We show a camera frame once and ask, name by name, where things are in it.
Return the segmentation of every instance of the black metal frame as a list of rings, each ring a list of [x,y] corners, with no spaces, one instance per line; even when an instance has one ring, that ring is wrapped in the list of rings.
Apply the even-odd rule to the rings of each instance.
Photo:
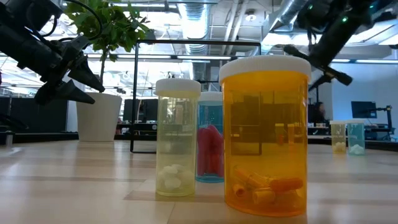
[[[135,130],[135,117],[136,115],[136,98],[137,98],[137,78],[138,78],[138,55],[140,44],[205,44],[205,45],[233,45],[233,46],[253,46],[257,47],[259,55],[261,54],[261,43],[259,42],[230,42],[230,41],[212,41],[212,40],[138,40],[136,43],[136,53],[134,59],[134,84],[132,89],[132,117],[130,127],[130,152],[135,153],[156,153],[145,151],[134,151],[134,130]]]

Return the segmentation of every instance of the desk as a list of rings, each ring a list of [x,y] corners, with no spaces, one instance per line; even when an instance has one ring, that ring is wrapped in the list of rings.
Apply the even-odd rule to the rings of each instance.
[[[309,145],[307,216],[264,218],[229,208],[223,184],[197,183],[194,197],[156,196],[156,155],[132,156],[129,145],[65,141],[0,149],[1,223],[397,223],[396,152],[335,156],[330,146]]]

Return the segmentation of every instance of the ceiling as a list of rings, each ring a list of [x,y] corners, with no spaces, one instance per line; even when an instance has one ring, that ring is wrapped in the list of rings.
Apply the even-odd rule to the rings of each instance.
[[[175,7],[176,2],[200,1],[200,0],[169,0],[170,6]],[[234,2],[238,0],[207,0],[208,2],[217,2],[211,4],[209,18],[209,39],[224,40],[227,30],[229,15]],[[147,1],[137,0],[135,3],[141,10],[141,16],[147,17],[150,23],[147,26],[155,29],[157,39],[182,39],[182,19],[177,13],[152,12],[151,8],[146,4]],[[163,1],[151,4],[162,5]],[[269,47],[269,53],[281,54],[280,49],[273,47],[275,44],[297,44],[302,45],[301,50],[306,50],[308,44],[307,35],[300,32],[268,34],[264,36],[263,25],[266,22],[267,15],[276,12],[280,7],[281,0],[250,0],[247,9],[254,9],[256,19],[253,21],[245,20],[243,17],[239,27],[238,40],[243,42],[262,42],[263,47]],[[241,5],[235,15],[235,20],[241,11]],[[62,37],[76,36],[76,27],[71,26],[71,20],[62,15],[58,21],[55,32],[48,39],[59,39]],[[53,21],[50,21],[40,31],[41,34],[48,33],[52,28]],[[338,58],[385,58],[391,54],[389,44],[398,43],[398,25],[396,20],[392,23],[380,23],[376,26],[353,36],[349,41],[350,47],[345,47]],[[185,45],[183,44],[154,44],[142,45],[140,54],[154,55],[184,55],[186,54]],[[247,55],[254,50],[254,47],[233,47],[232,54]],[[85,50],[87,54],[100,54],[94,52],[91,47]],[[123,48],[119,48],[113,52],[114,54],[133,54],[134,52],[126,52]],[[221,46],[212,45],[208,55],[220,55]],[[134,59],[129,58],[118,62],[106,62],[104,74],[104,86],[107,92],[118,95],[131,95],[134,73]],[[16,67],[17,62],[9,57],[0,55],[0,67],[3,73],[2,82],[4,85],[23,85],[23,87],[6,87],[5,89],[14,93],[23,95],[34,95],[38,87],[43,83],[39,80],[39,76],[29,69],[20,70]],[[91,58],[89,66],[94,73],[100,72],[100,62],[98,58]],[[139,88],[139,96],[151,96],[152,88],[158,79],[174,75],[181,78],[192,78],[192,62],[187,60],[145,60],[139,62],[139,76],[137,86]],[[126,94],[120,94],[115,87],[123,88]]]

